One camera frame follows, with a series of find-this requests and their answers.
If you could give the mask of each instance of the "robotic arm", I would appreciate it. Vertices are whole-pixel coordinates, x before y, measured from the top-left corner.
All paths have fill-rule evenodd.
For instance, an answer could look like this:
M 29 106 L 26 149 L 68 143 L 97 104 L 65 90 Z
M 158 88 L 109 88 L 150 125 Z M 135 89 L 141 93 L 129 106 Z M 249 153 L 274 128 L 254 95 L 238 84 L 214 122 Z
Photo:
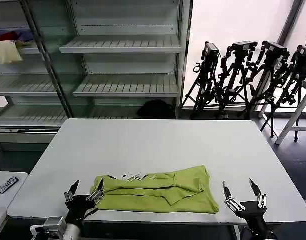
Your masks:
M 275 234 L 268 230 L 268 227 L 264 221 L 264 214 L 266 212 L 266 194 L 262 194 L 259 187 L 249 179 L 251 188 L 257 197 L 256 201 L 238 202 L 236 201 L 225 181 L 223 182 L 225 204 L 229 209 L 235 213 L 241 219 L 244 219 L 248 225 L 249 230 L 252 233 L 252 240 L 277 240 Z
M 98 211 L 94 207 L 104 196 L 104 180 L 101 180 L 91 195 L 75 195 L 78 183 L 79 181 L 76 181 L 69 191 L 64 193 L 65 205 L 68 208 L 66 218 L 49 217 L 43 225 L 31 226 L 32 240 L 79 240 L 83 220 Z

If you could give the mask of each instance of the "metal shelf rack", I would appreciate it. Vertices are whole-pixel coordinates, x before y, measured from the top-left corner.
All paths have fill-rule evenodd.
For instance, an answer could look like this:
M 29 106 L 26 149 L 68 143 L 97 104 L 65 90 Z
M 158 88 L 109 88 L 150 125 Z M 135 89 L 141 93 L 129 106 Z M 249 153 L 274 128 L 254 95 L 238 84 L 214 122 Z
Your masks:
M 173 75 L 88 75 L 73 92 L 76 97 L 177 96 Z
M 65 91 L 74 85 L 64 83 Z M 56 97 L 55 88 L 47 74 L 0 75 L 0 96 Z
M 103 35 L 78 36 L 59 50 L 63 54 L 180 53 L 182 47 L 174 35 Z
M 68 3 L 76 35 L 59 51 L 82 55 L 87 73 L 73 96 L 114 111 L 153 99 L 179 102 L 189 0 Z
M 138 119 L 135 106 L 95 106 L 88 118 L 90 119 Z
M 67 119 L 61 105 L 8 105 L 0 111 L 0 127 L 60 127 Z
M 0 30 L 30 29 L 35 40 L 16 43 L 22 61 L 0 64 L 0 97 L 7 101 L 7 105 L 0 109 L 0 129 L 27 133 L 36 133 L 35 130 L 39 129 L 42 133 L 60 127 L 68 115 L 66 106 L 58 97 L 57 79 L 49 71 L 47 49 L 42 45 L 44 39 L 38 35 L 27 6 L 27 0 L 0 0 Z M 53 22 L 43 27 L 50 32 L 64 31 Z M 47 41 L 48 49 L 59 53 L 59 37 L 47 38 Z M 67 81 L 62 82 L 62 89 L 72 92 L 76 85 L 74 76 L 67 75 L 63 79 Z

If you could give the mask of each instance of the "yellow cloth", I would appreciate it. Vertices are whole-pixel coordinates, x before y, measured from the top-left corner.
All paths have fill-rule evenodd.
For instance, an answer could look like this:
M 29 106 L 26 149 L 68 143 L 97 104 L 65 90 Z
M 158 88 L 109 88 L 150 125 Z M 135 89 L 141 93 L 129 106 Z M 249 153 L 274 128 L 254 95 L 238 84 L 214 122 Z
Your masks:
M 94 192 L 104 179 L 104 197 L 98 209 L 151 213 L 208 213 L 219 207 L 209 188 L 205 166 L 196 166 L 168 173 L 153 173 L 139 180 L 118 180 L 98 176 L 91 189 Z
M 0 41 L 0 64 L 11 64 L 22 60 L 12 41 Z

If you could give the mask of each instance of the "white table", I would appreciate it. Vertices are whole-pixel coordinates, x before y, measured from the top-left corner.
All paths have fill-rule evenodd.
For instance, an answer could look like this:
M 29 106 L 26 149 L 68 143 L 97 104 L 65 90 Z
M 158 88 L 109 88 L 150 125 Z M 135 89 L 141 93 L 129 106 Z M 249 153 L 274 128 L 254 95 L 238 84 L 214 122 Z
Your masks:
M 0 171 L 0 185 L 4 184 L 9 178 L 15 176 L 18 178 L 18 182 L 14 184 L 10 189 L 8 189 L 3 194 L 0 194 L 0 231 L 6 223 L 6 210 L 12 200 L 14 199 L 16 193 L 21 188 L 22 184 L 27 178 L 27 173 L 24 172 L 8 172 Z
M 224 204 L 223 180 L 239 201 L 255 200 L 248 178 L 268 195 L 265 220 L 306 222 L 306 204 L 255 123 L 210 120 L 69 119 L 54 137 L 7 213 L 14 218 L 65 216 L 63 193 L 95 176 L 160 173 L 205 165 L 218 214 L 101 210 L 95 222 L 239 224 Z

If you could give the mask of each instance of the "shelving unit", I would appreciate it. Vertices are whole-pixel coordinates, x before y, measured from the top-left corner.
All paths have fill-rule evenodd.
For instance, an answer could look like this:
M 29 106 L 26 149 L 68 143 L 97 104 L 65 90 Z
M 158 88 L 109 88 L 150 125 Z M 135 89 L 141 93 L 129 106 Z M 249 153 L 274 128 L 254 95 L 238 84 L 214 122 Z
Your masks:
M 19 1 L 0 1 L 0 30 L 28 28 Z M 60 41 L 51 43 L 51 49 L 59 51 Z M 67 117 L 36 43 L 17 47 L 23 61 L 0 64 L 0 96 L 8 102 L 0 110 L 0 128 L 60 127 Z M 74 84 L 70 84 L 71 76 L 66 78 L 62 88 L 71 92 Z
M 67 112 L 137 119 L 147 101 L 176 103 L 189 2 L 0 0 L 0 30 L 27 29 L 27 18 L 41 34 L 19 47 L 23 61 L 0 64 L 0 128 L 58 128 Z
M 94 111 L 103 109 L 95 114 L 101 118 L 128 118 L 124 109 L 138 118 L 137 110 L 147 101 L 176 102 L 189 0 L 68 2 L 76 36 L 59 51 L 83 55 L 87 73 L 74 97 L 92 99 Z

